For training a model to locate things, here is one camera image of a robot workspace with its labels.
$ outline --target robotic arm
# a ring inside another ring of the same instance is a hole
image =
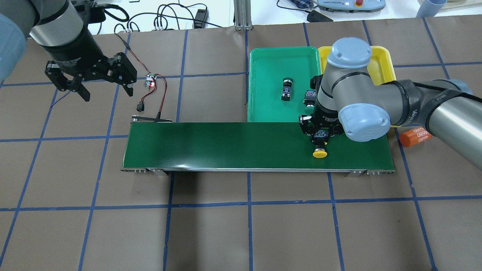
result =
[[[301,115],[302,131],[315,153],[326,156],[330,136],[345,132],[365,142],[390,127],[420,123],[482,170],[482,99],[459,80],[415,83],[392,81],[375,86],[368,74],[371,48],[358,38],[335,42],[325,73],[311,87],[318,91],[311,116]]]
[[[132,96],[132,84],[137,80],[134,66],[124,53],[112,58],[103,55],[87,29],[92,2],[73,2],[75,6],[69,0],[0,1],[0,81],[22,58],[30,34],[52,57],[45,74],[58,90],[77,92],[89,101],[90,93],[82,81],[103,79],[122,85]]]

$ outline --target connector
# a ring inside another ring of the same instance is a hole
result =
[[[196,20],[194,21],[194,28],[205,28],[208,17],[209,13],[207,9],[198,10],[196,13]]]
[[[144,111],[144,102],[139,102],[139,104],[137,105],[136,110],[137,110],[138,112]]]

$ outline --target electronic component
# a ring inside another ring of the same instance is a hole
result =
[[[155,84],[155,80],[156,80],[157,76],[153,73],[148,73],[146,75],[146,82],[144,83],[144,86],[146,88],[149,88],[149,87],[154,87],[154,84]]]
[[[308,16],[306,16],[306,20],[309,21],[310,23],[314,22],[332,22],[333,20],[326,17],[325,15],[319,13],[316,10],[312,10]]]
[[[209,13],[207,9],[198,10],[196,13],[196,20],[194,21],[194,28],[205,28],[208,17]]]
[[[375,12],[385,7],[385,0],[318,0],[317,5],[326,11],[344,11],[344,12]]]
[[[303,100],[303,104],[306,108],[313,109],[315,107],[316,102],[316,91],[314,90],[307,90],[305,92],[305,99]]]
[[[281,101],[289,102],[291,99],[291,87],[293,85],[293,79],[286,77],[283,79],[283,92],[281,94]]]

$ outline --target blue grid line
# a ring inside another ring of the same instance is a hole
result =
[[[482,195],[417,197],[417,200],[419,201],[476,200],[476,199],[482,199]]]
[[[328,186],[330,187],[330,199],[332,204],[333,223],[335,225],[336,245],[338,247],[338,257],[340,258],[340,269],[341,271],[345,271],[345,263],[343,261],[343,252],[341,250],[340,229],[338,228],[338,216],[336,215],[335,193],[333,191],[331,173],[328,172],[327,175],[328,175]]]
[[[57,93],[58,93],[58,90],[56,89],[55,92],[54,92],[54,96],[52,97],[51,103],[53,103],[55,101],[55,98],[57,97]],[[45,123],[43,124],[42,133],[40,135],[40,138],[43,138],[43,135],[45,134],[45,130],[47,129],[47,124],[49,122],[51,112],[52,112],[52,107],[49,107],[49,112],[47,113],[47,117],[45,118]],[[20,198],[18,200],[17,208],[16,208],[15,213],[13,215],[12,223],[10,225],[10,229],[8,231],[8,234],[7,234],[7,239],[5,240],[5,244],[3,245],[3,249],[2,249],[2,252],[1,252],[1,255],[0,255],[0,268],[1,268],[1,265],[3,263],[3,258],[5,257],[5,253],[7,251],[8,243],[9,243],[10,238],[12,236],[13,228],[15,226],[15,222],[17,220],[18,212],[19,212],[20,206],[22,205],[22,201],[23,201],[24,196],[25,196],[25,191],[27,190],[27,186],[28,186],[28,182],[30,180],[30,176],[32,175],[32,170],[33,170],[33,167],[35,165],[35,160],[37,159],[37,155],[39,153],[41,143],[42,142],[39,141],[38,144],[37,144],[37,148],[35,149],[35,153],[34,153],[33,158],[32,158],[32,163],[30,164],[30,168],[28,169],[28,174],[27,174],[27,177],[25,179],[24,187],[22,189],[22,193],[20,194]]]
[[[164,76],[165,79],[172,79],[172,78],[179,78],[181,77],[180,75],[166,75]],[[143,76],[143,77],[137,77],[137,80],[142,80],[142,79],[146,79],[146,76]]]
[[[45,138],[18,138],[0,139],[1,142],[28,142],[28,141],[58,141],[58,140],[87,140],[87,139],[106,139],[106,138],[128,138],[129,135],[91,135],[91,136],[67,136],[67,137],[45,137]]]
[[[177,97],[177,113],[176,122],[179,122],[179,115],[181,114],[181,98],[182,98],[182,85],[184,81],[184,64],[186,63],[186,48],[187,48],[187,33],[189,30],[186,29],[184,34],[184,47],[182,50],[182,62],[181,62],[181,76],[179,77],[179,96]]]
[[[425,25],[425,29],[427,30],[428,36],[430,37],[430,40],[432,41],[433,48],[435,49],[435,52],[437,53],[437,57],[439,58],[440,64],[442,65],[443,72],[445,73],[445,76],[447,77],[447,79],[450,79],[447,68],[445,68],[445,64],[442,60],[442,56],[440,55],[439,48],[435,44],[435,40],[433,39],[432,33],[430,32],[430,29],[428,27],[427,21],[423,17],[422,17],[422,21]]]
[[[62,97],[60,97],[58,100],[56,100],[55,102],[52,103],[52,105],[50,105],[50,107],[54,106],[56,103],[58,103],[60,100],[62,100],[65,96],[67,96],[68,94],[70,93],[70,91],[67,91],[67,93],[65,93]]]
[[[451,200],[479,200],[482,195],[462,195],[462,196],[431,196],[417,197],[418,201],[451,201]],[[413,201],[414,198],[373,198],[373,199],[335,199],[336,203],[378,203],[378,202],[405,202]],[[294,201],[257,201],[257,202],[227,202],[227,203],[197,203],[197,204],[146,204],[146,205],[102,205],[94,206],[94,210],[130,210],[130,209],[164,209],[164,208],[209,208],[222,206],[242,206],[242,205],[292,205],[292,204],[330,204],[331,200],[294,200]],[[13,212],[17,208],[0,208],[0,212]],[[24,211],[76,211],[90,210],[90,206],[60,206],[60,207],[21,207],[19,212]]]
[[[95,210],[132,210],[132,209],[164,209],[168,208],[168,204],[151,204],[151,205],[121,205],[121,206],[95,206]]]
[[[361,21],[363,23],[363,28],[365,29],[365,34],[366,34],[366,39],[368,41],[368,44],[372,46],[372,39],[370,38],[370,33],[368,33],[368,27],[366,27],[366,22],[365,20]]]
[[[26,142],[26,141],[40,141],[40,138],[0,139],[0,142]]]
[[[408,202],[413,198],[380,198],[380,199],[345,199],[335,200],[336,203],[386,203],[386,202]]]
[[[445,66],[482,65],[482,62],[444,63]]]
[[[253,271],[253,212],[251,205],[251,172],[247,174],[248,185],[248,247],[249,247],[249,271]]]
[[[246,102],[248,104],[249,100],[249,55],[248,55],[248,30],[244,31],[244,87],[246,88]]]
[[[37,85],[53,85],[53,83],[52,82],[34,82],[34,83],[3,84],[4,87],[37,86]]]
[[[394,68],[416,68],[416,67],[441,67],[442,64],[411,64],[411,65],[393,65]]]
[[[306,29],[306,23],[303,23],[303,30],[305,32],[306,46],[309,46],[308,30]]]
[[[193,74],[193,75],[184,75],[184,78],[192,78],[192,77],[213,77],[213,76],[233,76],[233,75],[241,75],[241,74],[245,74],[245,72]]]
[[[19,211],[78,211],[90,210],[89,206],[66,206],[66,207],[23,207]]]
[[[167,218],[166,218],[166,235],[164,237],[164,254],[162,259],[162,270],[166,271],[167,268],[167,252],[168,252],[168,242],[169,242],[169,230],[171,229],[171,212],[173,206],[173,195],[174,195],[174,179],[175,173],[171,173],[171,184],[169,187],[169,201],[168,201],[168,208],[167,208]]]
[[[131,41],[131,34],[129,33],[129,35],[127,36],[127,41],[126,41],[127,44],[129,44],[130,41]],[[109,145],[110,130],[112,128],[112,121],[114,119],[114,112],[116,110],[117,95],[119,94],[119,87],[120,87],[120,85],[116,86],[114,99],[112,101],[112,108],[110,110],[110,119],[109,119],[109,124],[107,126],[106,141],[105,141],[105,144],[104,144],[104,150],[102,152],[102,158],[100,160],[99,172],[97,174],[97,181],[95,182],[94,194],[92,196],[92,202],[91,202],[90,211],[89,211],[89,218],[87,219],[87,226],[86,226],[86,229],[85,229],[84,240],[82,242],[82,250],[80,252],[78,271],[82,270],[82,266],[84,264],[85,249],[87,247],[87,240],[89,239],[90,226],[92,224],[92,217],[94,215],[95,201],[97,199],[97,192],[99,191],[99,181],[100,181],[100,177],[102,176],[102,170],[104,168],[104,162],[105,162],[105,158],[106,158],[106,154],[107,154],[107,147]]]
[[[402,160],[403,160],[403,164],[405,166],[405,171],[407,173],[408,183],[410,185],[410,189],[412,190],[412,196],[413,196],[413,200],[414,200],[414,203],[415,203],[415,209],[417,211],[418,221],[420,223],[420,228],[422,230],[423,239],[425,241],[425,247],[427,248],[427,252],[428,252],[428,259],[430,261],[430,265],[432,266],[432,270],[438,271],[437,267],[435,266],[435,261],[433,259],[432,250],[430,248],[430,243],[428,242],[427,231],[425,230],[425,224],[423,222],[422,213],[420,211],[420,206],[418,204],[417,194],[415,192],[415,188],[413,186],[413,181],[412,181],[412,176],[411,176],[410,170],[408,168],[407,158],[405,156],[405,152],[403,151],[402,143],[400,142],[400,134],[398,132],[398,128],[395,128],[395,134],[397,135],[398,147],[400,149],[400,153],[402,154]]]

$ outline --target light blue joint cover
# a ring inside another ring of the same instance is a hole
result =
[[[333,43],[328,63],[338,68],[356,69],[368,66],[372,48],[358,38],[341,38]]]
[[[460,91],[465,92],[465,93],[470,94],[470,95],[474,95],[472,90],[469,88],[469,85],[467,85],[467,83],[465,83],[464,81],[457,80],[457,79],[449,79],[447,81],[456,85],[460,89]]]
[[[0,81],[7,79],[24,56],[25,36],[9,18],[0,14]]]
[[[345,134],[353,141],[377,139],[390,129],[390,116],[381,107],[372,104],[352,104],[338,112]]]

